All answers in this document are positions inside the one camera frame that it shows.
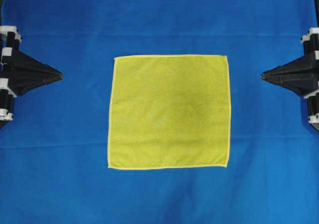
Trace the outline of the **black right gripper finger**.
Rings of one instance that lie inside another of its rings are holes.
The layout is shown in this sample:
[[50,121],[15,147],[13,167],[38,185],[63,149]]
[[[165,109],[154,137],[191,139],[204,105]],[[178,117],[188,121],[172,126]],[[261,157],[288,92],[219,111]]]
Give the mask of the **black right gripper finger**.
[[269,76],[262,80],[290,90],[299,97],[306,97],[319,90],[318,76]]
[[278,66],[274,69],[265,71],[261,74],[262,78],[285,75],[285,74],[299,74],[315,68],[315,59],[312,56],[302,56],[292,62],[289,62],[283,66]]

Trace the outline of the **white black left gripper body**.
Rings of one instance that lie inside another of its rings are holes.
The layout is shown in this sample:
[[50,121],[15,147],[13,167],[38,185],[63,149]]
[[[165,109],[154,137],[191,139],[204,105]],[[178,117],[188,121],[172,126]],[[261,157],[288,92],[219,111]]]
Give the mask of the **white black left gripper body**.
[[11,56],[13,49],[19,49],[21,35],[16,26],[0,26],[0,127],[3,128],[14,118],[14,101],[16,93],[9,87],[9,75],[4,72],[9,68],[5,67],[2,61],[3,56]]

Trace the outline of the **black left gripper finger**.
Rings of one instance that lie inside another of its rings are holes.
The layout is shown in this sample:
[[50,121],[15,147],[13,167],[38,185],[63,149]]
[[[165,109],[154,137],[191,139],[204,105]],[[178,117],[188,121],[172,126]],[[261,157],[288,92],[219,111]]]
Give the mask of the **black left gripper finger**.
[[57,75],[60,78],[63,77],[63,74],[60,71],[50,67],[49,65],[43,64],[24,54],[23,52],[15,50],[11,47],[5,47],[2,49],[2,63],[4,65],[10,65],[19,70],[41,72]]
[[17,97],[63,79],[62,74],[16,74],[8,78],[7,93]]

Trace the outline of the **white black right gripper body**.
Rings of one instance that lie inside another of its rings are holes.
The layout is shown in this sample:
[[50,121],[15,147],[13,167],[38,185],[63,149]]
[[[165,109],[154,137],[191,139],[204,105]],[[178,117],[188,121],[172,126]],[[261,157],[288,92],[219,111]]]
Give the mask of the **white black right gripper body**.
[[304,47],[304,55],[314,58],[313,67],[309,70],[313,76],[314,88],[304,96],[308,103],[308,123],[319,131],[319,28],[311,28],[301,38]]

